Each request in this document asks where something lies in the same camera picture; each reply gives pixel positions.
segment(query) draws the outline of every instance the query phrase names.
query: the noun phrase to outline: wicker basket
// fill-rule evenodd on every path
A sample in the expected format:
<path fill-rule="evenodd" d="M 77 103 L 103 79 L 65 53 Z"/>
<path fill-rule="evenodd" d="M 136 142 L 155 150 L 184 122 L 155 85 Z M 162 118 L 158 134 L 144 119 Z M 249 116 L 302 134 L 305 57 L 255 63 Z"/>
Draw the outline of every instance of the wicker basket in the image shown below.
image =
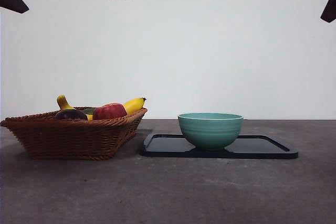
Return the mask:
<path fill-rule="evenodd" d="M 135 136 L 146 108 L 110 120 L 58 120 L 58 111 L 6 118 L 8 128 L 33 159 L 109 159 Z"/>

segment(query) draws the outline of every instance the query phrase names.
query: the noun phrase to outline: green fruit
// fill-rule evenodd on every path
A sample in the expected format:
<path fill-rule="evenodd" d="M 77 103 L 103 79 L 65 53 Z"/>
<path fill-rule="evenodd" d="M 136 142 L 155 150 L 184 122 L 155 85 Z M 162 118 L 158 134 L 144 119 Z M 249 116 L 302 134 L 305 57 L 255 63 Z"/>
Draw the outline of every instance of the green fruit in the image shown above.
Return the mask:
<path fill-rule="evenodd" d="M 95 108 L 88 108 L 88 109 L 84 109 L 82 110 L 86 115 L 93 115 L 93 111 Z"/>

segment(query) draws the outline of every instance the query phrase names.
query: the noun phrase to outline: yellow banana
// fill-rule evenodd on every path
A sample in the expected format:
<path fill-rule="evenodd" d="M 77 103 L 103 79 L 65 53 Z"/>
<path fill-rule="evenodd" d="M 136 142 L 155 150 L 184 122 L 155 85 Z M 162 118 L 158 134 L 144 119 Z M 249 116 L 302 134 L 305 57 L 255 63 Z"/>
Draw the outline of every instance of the yellow banana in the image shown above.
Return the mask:
<path fill-rule="evenodd" d="M 145 100 L 146 100 L 145 97 L 140 97 L 140 98 L 134 98 L 132 100 L 123 103 L 127 114 L 132 114 L 135 111 L 141 109 L 143 107 L 143 104 L 145 103 Z"/>
<path fill-rule="evenodd" d="M 63 94 L 57 97 L 57 103 L 61 110 L 74 109 L 74 107 L 69 105 L 69 103 L 67 102 L 67 99 L 65 99 L 65 95 Z"/>

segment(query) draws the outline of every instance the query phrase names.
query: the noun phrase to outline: red apple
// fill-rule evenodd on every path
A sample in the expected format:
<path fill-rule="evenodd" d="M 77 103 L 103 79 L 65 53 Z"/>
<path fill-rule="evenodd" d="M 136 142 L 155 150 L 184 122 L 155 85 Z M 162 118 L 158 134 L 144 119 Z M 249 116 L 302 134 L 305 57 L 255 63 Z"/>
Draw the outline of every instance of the red apple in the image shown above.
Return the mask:
<path fill-rule="evenodd" d="M 124 106 L 121 103 L 109 103 L 95 108 L 93 111 L 93 120 L 114 119 L 127 115 Z"/>

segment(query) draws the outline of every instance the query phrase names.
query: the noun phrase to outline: eggplant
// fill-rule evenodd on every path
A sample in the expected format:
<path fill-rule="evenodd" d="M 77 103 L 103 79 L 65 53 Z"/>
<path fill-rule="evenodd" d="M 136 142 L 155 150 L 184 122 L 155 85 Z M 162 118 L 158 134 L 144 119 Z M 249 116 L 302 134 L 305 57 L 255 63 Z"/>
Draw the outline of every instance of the eggplant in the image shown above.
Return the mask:
<path fill-rule="evenodd" d="M 68 119 L 68 120 L 75 120 L 75 119 L 87 120 L 88 119 L 88 117 L 83 111 L 76 110 L 76 109 L 61 110 L 56 113 L 55 118 L 61 119 L 61 120 L 62 119 Z"/>

